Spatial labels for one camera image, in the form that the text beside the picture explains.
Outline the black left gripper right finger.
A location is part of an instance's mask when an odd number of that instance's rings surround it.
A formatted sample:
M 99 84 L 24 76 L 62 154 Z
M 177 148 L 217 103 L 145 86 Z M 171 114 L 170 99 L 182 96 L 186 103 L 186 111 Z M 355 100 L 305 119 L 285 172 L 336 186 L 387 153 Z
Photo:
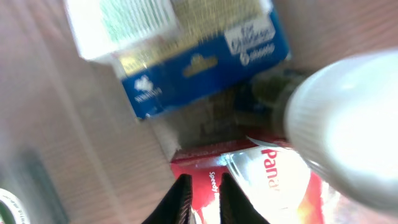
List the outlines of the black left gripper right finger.
M 238 183 L 223 173 L 220 185 L 221 224 L 270 224 L 253 207 Z

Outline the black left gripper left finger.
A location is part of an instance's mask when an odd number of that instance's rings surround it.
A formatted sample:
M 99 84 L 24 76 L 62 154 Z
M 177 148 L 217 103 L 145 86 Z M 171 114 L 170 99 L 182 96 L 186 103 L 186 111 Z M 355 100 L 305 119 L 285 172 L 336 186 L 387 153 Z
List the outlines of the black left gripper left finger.
M 192 177 L 182 174 L 142 224 L 189 224 L 192 198 Z

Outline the red Panadol box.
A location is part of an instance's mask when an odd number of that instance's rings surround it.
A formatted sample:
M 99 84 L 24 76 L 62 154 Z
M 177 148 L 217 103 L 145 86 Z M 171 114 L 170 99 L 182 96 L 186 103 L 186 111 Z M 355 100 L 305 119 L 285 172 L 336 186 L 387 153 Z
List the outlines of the red Panadol box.
M 283 139 L 251 136 L 176 151 L 174 176 L 192 177 L 196 223 L 220 223 L 221 178 L 230 174 L 271 223 L 333 223 L 340 195 Z

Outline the green round-logo box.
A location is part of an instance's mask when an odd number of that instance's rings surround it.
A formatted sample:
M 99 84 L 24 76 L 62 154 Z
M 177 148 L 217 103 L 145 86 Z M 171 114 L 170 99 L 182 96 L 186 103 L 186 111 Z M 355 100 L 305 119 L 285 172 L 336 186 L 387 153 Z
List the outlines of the green round-logo box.
M 5 189 L 1 189 L 1 223 L 31 224 L 22 201 Z

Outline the blue Kool Fever box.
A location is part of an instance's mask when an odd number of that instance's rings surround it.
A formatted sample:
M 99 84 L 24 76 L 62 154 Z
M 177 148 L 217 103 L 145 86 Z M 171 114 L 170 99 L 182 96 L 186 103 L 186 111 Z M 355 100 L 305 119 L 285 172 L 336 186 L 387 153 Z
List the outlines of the blue Kool Fever box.
M 271 0 L 174 1 L 174 40 L 120 57 L 119 78 L 138 119 L 222 91 L 290 55 Z

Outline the white green medicine box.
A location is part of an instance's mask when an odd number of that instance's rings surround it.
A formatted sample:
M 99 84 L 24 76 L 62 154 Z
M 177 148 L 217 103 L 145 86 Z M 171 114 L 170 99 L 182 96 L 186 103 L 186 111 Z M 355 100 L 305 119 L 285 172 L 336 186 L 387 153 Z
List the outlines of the white green medicine box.
M 79 56 L 89 61 L 105 63 L 148 41 L 170 39 L 180 29 L 170 1 L 66 0 L 64 5 Z

